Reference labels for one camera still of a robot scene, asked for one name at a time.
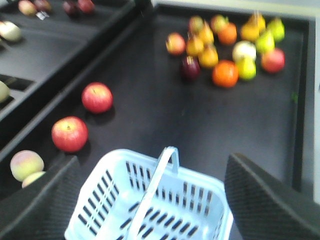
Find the plastic basket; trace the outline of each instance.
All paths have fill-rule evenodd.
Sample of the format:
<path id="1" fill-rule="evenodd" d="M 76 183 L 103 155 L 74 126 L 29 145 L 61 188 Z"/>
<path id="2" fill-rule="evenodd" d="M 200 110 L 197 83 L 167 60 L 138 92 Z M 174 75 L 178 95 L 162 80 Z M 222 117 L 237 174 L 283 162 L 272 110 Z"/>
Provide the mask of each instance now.
<path id="1" fill-rule="evenodd" d="M 224 184 L 179 167 L 175 147 L 158 160 L 118 149 L 101 158 L 82 186 L 64 237 L 227 240 L 232 223 Z"/>

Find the fake fruit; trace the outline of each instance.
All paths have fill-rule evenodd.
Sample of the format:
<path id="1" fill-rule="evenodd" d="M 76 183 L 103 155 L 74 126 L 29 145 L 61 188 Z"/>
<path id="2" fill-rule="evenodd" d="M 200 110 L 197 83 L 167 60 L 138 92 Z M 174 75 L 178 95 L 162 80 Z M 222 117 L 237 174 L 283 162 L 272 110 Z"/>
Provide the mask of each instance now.
<path id="1" fill-rule="evenodd" d="M 10 96 L 10 89 L 6 84 L 0 81 L 0 103 L 3 103 Z"/>
<path id="2" fill-rule="evenodd" d="M 165 42 L 165 46 L 170 54 L 179 56 L 185 51 L 186 42 L 179 33 L 173 32 L 169 34 Z"/>
<path id="3" fill-rule="evenodd" d="M 45 164 L 42 158 L 36 152 L 30 150 L 17 152 L 10 162 L 12 175 L 20 182 L 29 175 L 42 171 L 44 167 Z"/>
<path id="4" fill-rule="evenodd" d="M 253 61 L 256 60 L 256 57 L 257 57 L 256 46 L 252 42 L 239 41 L 234 45 L 232 50 L 233 61 L 237 62 L 244 57 L 249 57 Z"/>
<path id="5" fill-rule="evenodd" d="M 18 3 L 19 11 L 26 16 L 35 16 L 37 13 L 36 6 L 29 0 L 20 0 Z"/>
<path id="6" fill-rule="evenodd" d="M 113 105 L 110 89 L 101 82 L 92 82 L 82 91 L 83 106 L 94 114 L 108 111 Z"/>
<path id="7" fill-rule="evenodd" d="M 47 0 L 34 0 L 33 4 L 38 12 L 50 13 L 52 10 L 51 4 Z"/>
<path id="8" fill-rule="evenodd" d="M 239 79 L 239 71 L 233 61 L 221 60 L 212 72 L 213 83 L 222 88 L 232 88 Z"/>
<path id="9" fill-rule="evenodd" d="M 198 33 L 199 38 L 202 40 L 203 44 L 212 44 L 214 42 L 214 33 L 212 32 L 209 24 L 204 23 L 203 28 Z"/>
<path id="10" fill-rule="evenodd" d="M 196 58 L 186 56 L 182 59 L 180 65 L 180 74 L 186 81 L 194 81 L 200 75 L 200 65 Z"/>
<path id="11" fill-rule="evenodd" d="M 95 11 L 95 4 L 91 0 L 78 0 L 78 7 L 84 14 L 92 14 Z"/>
<path id="12" fill-rule="evenodd" d="M 256 25 L 259 33 L 262 33 L 266 30 L 266 20 L 260 12 L 255 12 L 252 14 L 248 20 L 248 23 Z"/>
<path id="13" fill-rule="evenodd" d="M 80 15 L 79 8 L 72 0 L 65 0 L 62 4 L 64 12 L 71 18 L 78 17 Z"/>
<path id="14" fill-rule="evenodd" d="M 261 56 L 261 66 L 268 73 L 274 74 L 281 71 L 286 64 L 286 56 L 280 48 L 268 51 Z"/>
<path id="15" fill-rule="evenodd" d="M 229 20 L 227 17 L 224 17 L 220 14 L 215 15 L 213 18 L 211 18 L 210 26 L 214 34 L 217 34 L 220 32 L 227 24 Z"/>
<path id="16" fill-rule="evenodd" d="M 239 78 L 242 80 L 248 81 L 256 76 L 256 63 L 252 58 L 245 56 L 235 64 L 239 71 Z"/>
<path id="17" fill-rule="evenodd" d="M 259 38 L 259 27 L 256 23 L 247 22 L 241 27 L 240 36 L 242 40 L 254 42 Z"/>
<path id="18" fill-rule="evenodd" d="M 67 116 L 58 120 L 51 130 L 54 145 L 67 153 L 82 149 L 88 140 L 88 135 L 86 124 L 76 116 Z"/>
<path id="19" fill-rule="evenodd" d="M 27 176 L 23 182 L 22 182 L 22 188 L 25 188 L 26 186 L 32 184 L 35 180 L 37 180 L 38 178 L 40 178 L 43 174 L 45 174 L 45 171 L 37 171 L 34 172 L 32 174 L 30 174 L 29 176 Z"/>
<path id="20" fill-rule="evenodd" d="M 219 42 L 223 45 L 232 45 L 237 40 L 237 27 L 234 23 L 229 22 L 218 33 Z"/>
<path id="21" fill-rule="evenodd" d="M 265 31 L 256 41 L 255 47 L 258 53 L 264 54 L 275 49 L 275 40 L 270 30 Z"/>
<path id="22" fill-rule="evenodd" d="M 192 34 L 197 34 L 204 27 L 204 20 L 200 16 L 192 16 L 189 19 L 188 29 Z"/>
<path id="23" fill-rule="evenodd" d="M 189 56 L 196 57 L 198 56 L 203 50 L 205 46 L 203 41 L 196 35 L 191 36 L 186 42 L 186 53 Z"/>
<path id="24" fill-rule="evenodd" d="M 285 26 L 280 18 L 276 17 L 269 22 L 267 29 L 271 31 L 275 42 L 280 42 L 285 38 Z"/>
<path id="25" fill-rule="evenodd" d="M 213 68 L 219 61 L 217 49 L 212 45 L 207 45 L 204 51 L 199 54 L 198 59 L 201 67 Z"/>
<path id="26" fill-rule="evenodd" d="M 17 42 L 21 39 L 20 28 L 10 21 L 0 22 L 0 36 L 10 42 Z"/>

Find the basket handle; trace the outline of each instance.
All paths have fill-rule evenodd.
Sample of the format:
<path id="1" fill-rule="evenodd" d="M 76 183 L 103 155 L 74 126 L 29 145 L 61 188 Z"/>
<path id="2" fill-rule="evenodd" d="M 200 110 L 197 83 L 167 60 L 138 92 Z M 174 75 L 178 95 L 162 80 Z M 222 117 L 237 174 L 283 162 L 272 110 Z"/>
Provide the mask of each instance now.
<path id="1" fill-rule="evenodd" d="M 172 171 L 175 173 L 178 173 L 178 168 L 179 168 L 178 149 L 173 146 L 165 147 L 160 157 L 158 158 L 157 166 L 154 170 L 149 186 L 146 189 L 145 194 L 143 195 L 142 200 L 135 212 L 134 218 L 126 233 L 126 237 L 124 238 L 125 240 L 137 239 L 137 235 L 139 234 L 141 224 L 144 221 L 145 215 L 149 209 L 152 198 L 156 193 L 159 182 L 162 178 L 162 175 L 164 174 L 164 171 L 166 169 L 166 166 L 171 156 L 172 156 L 172 163 L 173 163 Z"/>

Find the black tray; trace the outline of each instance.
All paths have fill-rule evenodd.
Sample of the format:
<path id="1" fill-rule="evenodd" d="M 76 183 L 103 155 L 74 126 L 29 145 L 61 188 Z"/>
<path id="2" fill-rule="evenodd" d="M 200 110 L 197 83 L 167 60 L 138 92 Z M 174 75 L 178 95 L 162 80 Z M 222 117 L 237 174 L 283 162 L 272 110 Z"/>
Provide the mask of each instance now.
<path id="1" fill-rule="evenodd" d="M 44 20 L 23 15 L 18 1 L 0 8 L 0 19 L 18 25 L 23 35 L 21 41 L 5 43 L 1 49 L 1 79 L 5 83 L 15 79 L 18 85 L 28 83 L 24 89 L 9 84 L 12 94 L 0 105 L 0 149 L 138 12 L 132 1 L 97 0 L 94 14 L 71 19 L 64 13 L 61 1 L 50 3 L 53 12 Z"/>
<path id="2" fill-rule="evenodd" d="M 11 157 L 30 149 L 44 159 L 60 153 L 51 139 L 53 124 L 66 116 L 83 119 L 89 141 L 77 152 L 83 181 L 107 152 L 126 148 L 152 157 L 166 146 L 179 149 L 183 167 L 224 180 L 228 156 L 243 153 L 286 185 L 299 187 L 304 140 L 307 50 L 311 20 L 283 17 L 286 37 L 277 46 L 286 54 L 285 69 L 275 75 L 258 64 L 251 82 L 232 89 L 212 84 L 211 70 L 185 84 L 179 75 L 179 57 L 167 53 L 169 33 L 186 36 L 188 19 L 209 20 L 222 13 L 238 26 L 246 13 L 218 12 L 160 5 L 148 8 L 84 71 L 57 95 L 26 128 L 0 151 L 0 199 L 20 189 L 9 169 Z M 267 21 L 273 16 L 265 15 Z M 220 59 L 230 59 L 232 46 L 216 40 Z M 103 114 L 87 112 L 81 103 L 84 87 L 94 81 L 107 84 L 113 108 Z M 298 95 L 296 102 L 292 96 Z"/>

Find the green pear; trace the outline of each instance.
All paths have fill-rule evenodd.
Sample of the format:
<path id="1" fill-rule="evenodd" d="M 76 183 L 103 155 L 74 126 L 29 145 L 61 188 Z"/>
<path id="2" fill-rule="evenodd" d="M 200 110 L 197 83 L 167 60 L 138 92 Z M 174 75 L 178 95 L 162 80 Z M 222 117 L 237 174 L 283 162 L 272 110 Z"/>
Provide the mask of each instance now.
<path id="1" fill-rule="evenodd" d="M 245 56 L 235 64 L 239 71 L 239 77 L 242 80 L 249 81 L 256 76 L 256 63 L 251 57 Z"/>
<path id="2" fill-rule="evenodd" d="M 280 42 L 285 38 L 285 25 L 280 18 L 276 17 L 269 22 L 267 29 L 271 31 L 275 42 Z"/>
<path id="3" fill-rule="evenodd" d="M 255 41 L 256 51 L 260 54 L 264 54 L 275 49 L 275 40 L 270 30 L 265 31 L 256 41 Z"/>
<path id="4" fill-rule="evenodd" d="M 10 96 L 10 89 L 0 81 L 0 103 L 3 103 Z"/>

